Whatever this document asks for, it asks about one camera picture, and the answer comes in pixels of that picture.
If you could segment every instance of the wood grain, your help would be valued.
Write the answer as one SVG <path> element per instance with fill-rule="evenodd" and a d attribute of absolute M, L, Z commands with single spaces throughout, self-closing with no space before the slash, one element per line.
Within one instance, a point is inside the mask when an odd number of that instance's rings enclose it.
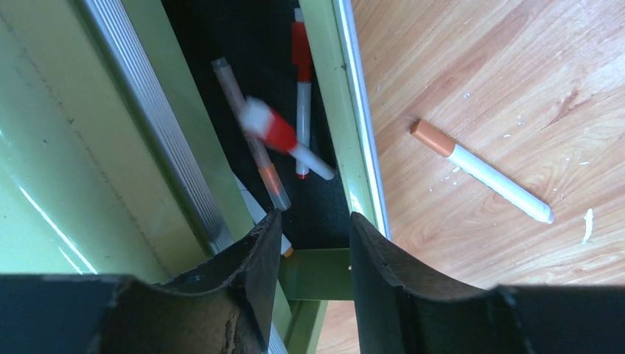
<path fill-rule="evenodd" d="M 354 10 L 394 242 L 482 288 L 625 284 L 625 3 L 357 0 Z M 454 173 L 408 133 L 418 118 L 550 204 L 556 222 Z M 319 353 L 356 353 L 345 351 L 357 347 L 352 308 L 329 306 Z"/>

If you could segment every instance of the black plastic part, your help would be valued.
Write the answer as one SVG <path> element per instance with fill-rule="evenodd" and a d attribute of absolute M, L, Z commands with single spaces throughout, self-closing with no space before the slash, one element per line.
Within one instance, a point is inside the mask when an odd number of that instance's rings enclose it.
<path fill-rule="evenodd" d="M 352 214 L 362 353 L 622 353 L 625 288 L 499 286 L 450 278 Z"/>
<path fill-rule="evenodd" d="M 254 160 L 212 71 L 226 56 L 244 95 L 264 100 L 293 127 L 296 67 L 291 64 L 293 3 L 285 0 L 163 0 L 186 62 L 232 170 L 265 210 L 273 208 Z M 313 81 L 311 150 L 336 165 L 324 106 Z M 282 228 L 295 249 L 349 244 L 349 212 L 341 177 L 325 181 L 313 172 L 297 179 L 295 159 L 269 151 L 292 206 Z"/>
<path fill-rule="evenodd" d="M 264 353 L 280 214 L 166 285 L 128 275 L 0 276 L 0 353 Z"/>

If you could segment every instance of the red marker cap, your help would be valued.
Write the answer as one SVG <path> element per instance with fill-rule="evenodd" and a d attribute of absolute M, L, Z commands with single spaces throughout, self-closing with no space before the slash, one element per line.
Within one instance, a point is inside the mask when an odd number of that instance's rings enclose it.
<path fill-rule="evenodd" d="M 298 66 L 297 81 L 308 83 L 312 80 L 313 57 L 310 54 L 303 19 L 298 18 L 301 16 L 301 11 L 297 10 L 299 9 L 296 9 L 296 21 L 291 24 L 291 61 Z"/>
<path fill-rule="evenodd" d="M 243 129 L 281 153 L 297 146 L 295 130 L 263 101 L 249 97 L 241 114 Z"/>

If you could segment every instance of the marker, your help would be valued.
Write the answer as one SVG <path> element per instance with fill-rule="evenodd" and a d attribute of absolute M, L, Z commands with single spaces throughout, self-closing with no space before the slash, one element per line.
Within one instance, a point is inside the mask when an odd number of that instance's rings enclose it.
<path fill-rule="evenodd" d="M 289 153 L 323 179 L 334 178 L 335 171 L 297 141 L 295 131 L 276 111 L 263 101 L 248 97 L 241 114 L 241 126 L 250 135 L 261 139 L 281 153 Z"/>
<path fill-rule="evenodd" d="M 310 54 L 304 17 L 301 9 L 295 9 L 295 22 L 291 24 L 291 60 L 297 65 L 297 141 L 310 146 L 310 90 L 313 57 Z M 299 179 L 308 175 L 308 166 L 297 160 L 295 171 Z"/>
<path fill-rule="evenodd" d="M 243 196 L 243 201 L 252 215 L 252 220 L 254 221 L 254 225 L 257 225 L 262 219 L 267 216 L 265 210 L 258 204 L 258 201 L 254 198 L 254 196 L 250 193 L 250 191 L 245 188 L 245 185 L 239 180 L 238 177 L 234 177 L 237 180 L 237 184 L 239 185 L 239 191 Z M 289 257 L 293 253 L 293 247 L 291 246 L 291 242 L 287 239 L 284 234 L 282 234 L 282 241 L 280 244 L 280 254 L 284 256 L 284 258 Z"/>
<path fill-rule="evenodd" d="M 248 148 L 250 148 L 250 152 L 256 162 L 262 182 L 265 184 L 267 192 L 269 192 L 273 205 L 276 209 L 281 211 L 289 209 L 291 206 L 291 200 L 282 186 L 282 181 L 280 181 L 276 168 L 269 159 L 265 146 L 263 146 L 258 139 L 246 134 L 241 127 L 240 115 L 245 107 L 245 98 L 243 98 L 243 94 L 239 89 L 237 79 L 234 78 L 230 64 L 228 64 L 225 57 L 221 57 L 217 60 L 213 60 L 212 65 L 214 73 L 217 75 L 217 80 L 221 85 L 221 89 L 230 104 L 230 109 L 237 118 L 239 127 L 245 137 L 245 141 L 248 143 Z"/>
<path fill-rule="evenodd" d="M 473 155 L 432 125 L 419 120 L 411 129 L 411 135 L 429 148 L 448 158 L 486 186 L 492 188 L 527 215 L 543 223 L 553 223 L 554 212 L 540 199 L 505 177 L 486 162 Z"/>

